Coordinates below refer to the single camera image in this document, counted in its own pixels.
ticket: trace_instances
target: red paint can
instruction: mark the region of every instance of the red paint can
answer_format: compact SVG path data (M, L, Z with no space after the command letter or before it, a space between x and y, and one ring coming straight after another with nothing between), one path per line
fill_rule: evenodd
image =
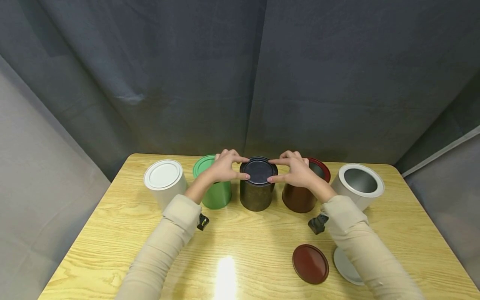
M330 182L330 170L318 159L308 157L310 169L327 183ZM317 199L307 188L301 188L290 184L285 184L282 192L283 203L296 213L307 213L311 211Z

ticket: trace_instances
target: gray curtain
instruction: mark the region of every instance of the gray curtain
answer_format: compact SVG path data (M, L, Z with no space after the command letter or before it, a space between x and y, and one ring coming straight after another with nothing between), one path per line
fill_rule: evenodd
M395 164L400 173L419 169L432 155L480 125L480 71L433 122L428 130Z
M37 299L110 182L0 56L0 299Z
M41 3L141 151L243 151L262 1Z
M406 181L480 288L480 135L407 176Z
M134 152L225 147L394 164L480 69L468 0L7 0L0 20L110 179Z
M480 67L478 1L269 1L246 153L396 163Z

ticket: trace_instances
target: beige sleeve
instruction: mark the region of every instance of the beige sleeve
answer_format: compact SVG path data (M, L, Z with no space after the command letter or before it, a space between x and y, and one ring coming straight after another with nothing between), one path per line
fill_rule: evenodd
M326 228L378 300L424 299L402 265L370 228L367 217L346 196L323 205Z
M163 282L180 250L192 238L201 207L177 195L125 276L116 300L158 300Z

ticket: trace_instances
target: green paint can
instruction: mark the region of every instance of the green paint can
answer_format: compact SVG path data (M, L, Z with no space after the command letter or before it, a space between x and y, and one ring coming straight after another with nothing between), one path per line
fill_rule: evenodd
M215 162L215 155L207 155L200 158L193 166L193 177L197 178L200 173L208 169ZM230 202L232 189L230 181L216 182L208 189L203 204L210 209L220 209Z

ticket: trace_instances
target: white lid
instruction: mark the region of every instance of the white lid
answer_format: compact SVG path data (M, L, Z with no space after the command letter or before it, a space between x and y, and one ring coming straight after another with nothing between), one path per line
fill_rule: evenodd
M164 159L149 166L144 175L144 184L154 191L166 190L181 178L183 169L176 160Z
M355 270L355 267L345 256L345 253L343 253L342 249L340 248L335 249L335 252L333 253L333 262L335 263L335 267L338 270L338 272L348 282L351 282L357 286L365 285L362 279L360 278L360 275L358 274L357 270Z

